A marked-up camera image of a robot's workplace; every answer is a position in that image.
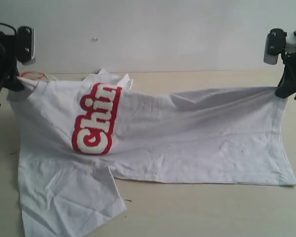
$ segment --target red and white lettering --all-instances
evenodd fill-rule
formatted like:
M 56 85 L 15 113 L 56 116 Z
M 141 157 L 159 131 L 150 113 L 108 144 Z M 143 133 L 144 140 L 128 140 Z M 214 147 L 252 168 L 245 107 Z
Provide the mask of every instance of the red and white lettering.
M 82 97 L 80 106 L 86 111 L 75 120 L 73 149 L 86 154 L 107 154 L 112 146 L 117 108 L 122 87 L 95 84 L 90 94 Z

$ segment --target beige table surface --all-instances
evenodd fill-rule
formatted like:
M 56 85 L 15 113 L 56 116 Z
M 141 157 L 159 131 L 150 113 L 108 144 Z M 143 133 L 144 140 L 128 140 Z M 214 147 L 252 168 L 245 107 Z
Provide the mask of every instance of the beige table surface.
M 57 75 L 74 79 L 83 75 Z M 133 90 L 162 94 L 230 86 L 276 86 L 281 71 L 135 73 Z M 18 128 L 1 93 L 0 237 L 24 236 L 17 187 Z M 296 101 L 283 142 L 296 175 Z M 296 187 L 156 184 L 117 180 L 127 211 L 88 237 L 296 237 Z

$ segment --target t-shirt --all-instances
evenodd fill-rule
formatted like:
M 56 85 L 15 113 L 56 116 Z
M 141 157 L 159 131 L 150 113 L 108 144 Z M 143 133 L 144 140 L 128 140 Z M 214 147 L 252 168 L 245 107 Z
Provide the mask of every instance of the t-shirt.
M 9 95 L 27 237 L 81 237 L 118 215 L 125 205 L 113 177 L 296 185 L 281 141 L 287 100 L 275 88 L 150 96 L 130 91 L 129 81 L 89 75 Z

